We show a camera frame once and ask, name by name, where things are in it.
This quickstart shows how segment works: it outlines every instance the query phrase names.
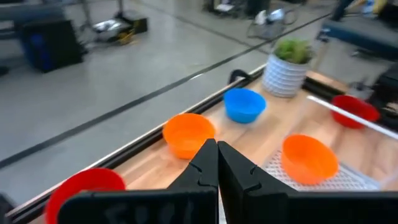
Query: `wooden table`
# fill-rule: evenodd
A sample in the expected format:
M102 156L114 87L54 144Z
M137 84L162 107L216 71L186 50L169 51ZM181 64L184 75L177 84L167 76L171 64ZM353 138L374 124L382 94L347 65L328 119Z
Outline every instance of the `wooden table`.
M344 84L320 74L309 72L308 76L342 91L347 90ZM261 165L289 132L292 123L297 120L300 105L309 93L302 90L295 98L274 97L262 89L260 78L246 88L260 93L267 100L267 109L254 123L238 124L229 120L225 116L223 102L203 115L215 126L216 140L228 142L255 164ZM171 154L166 142L161 139L115 168L115 171L124 178L128 189L162 189L181 174L188 162ZM43 219L39 217L32 223L43 223Z

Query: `red bowl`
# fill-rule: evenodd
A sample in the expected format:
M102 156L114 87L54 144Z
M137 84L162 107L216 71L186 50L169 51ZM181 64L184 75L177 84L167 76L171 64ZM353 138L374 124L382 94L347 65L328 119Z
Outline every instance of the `red bowl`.
M332 103L333 105L370 122L377 121L380 117L380 114L375 107L353 96L338 95L333 98ZM335 121L347 128L361 129L364 127L363 124L337 113L336 111L332 111L331 115Z
M125 190L126 186L119 174L113 170L94 168L81 171L67 179L50 197L45 207L47 224L57 224L61 206L82 190Z

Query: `blue bin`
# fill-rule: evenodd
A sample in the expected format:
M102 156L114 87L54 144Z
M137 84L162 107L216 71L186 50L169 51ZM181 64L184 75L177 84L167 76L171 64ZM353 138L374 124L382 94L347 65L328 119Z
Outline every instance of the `blue bin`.
M266 108L264 97L245 88L233 88L224 94L226 114L238 123L250 123Z

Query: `concrete floor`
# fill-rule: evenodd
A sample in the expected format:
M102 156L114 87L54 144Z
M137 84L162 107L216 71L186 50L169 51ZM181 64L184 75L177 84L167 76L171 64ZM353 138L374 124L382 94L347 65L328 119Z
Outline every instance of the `concrete floor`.
M285 32L306 24L288 35L312 39L321 23L312 21L329 13L333 3L326 0L323 7L301 8L298 21ZM114 1L96 1L90 7L96 22L116 12ZM97 49L80 65L38 74L21 62L16 42L0 43L0 49L9 52L7 58L11 59L6 61L13 68L0 79L0 105L4 105L0 111L0 159L156 90L168 90L2 168L0 179L7 181L0 182L0 190L16 204L224 87L233 69L250 71L265 63L271 51L263 41L246 37L250 21L203 12L201 1L126 0L126 7L149 18L149 32L137 35L136 44ZM83 22L79 5L66 10L76 25ZM328 69L326 73L334 74L333 68ZM180 85L168 89L173 83Z

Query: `potted plant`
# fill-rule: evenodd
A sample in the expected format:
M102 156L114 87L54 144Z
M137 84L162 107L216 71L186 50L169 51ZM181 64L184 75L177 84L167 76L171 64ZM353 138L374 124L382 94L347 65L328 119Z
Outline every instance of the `potted plant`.
M312 56L306 40L281 40L264 69L263 87L275 96L295 96L304 82Z

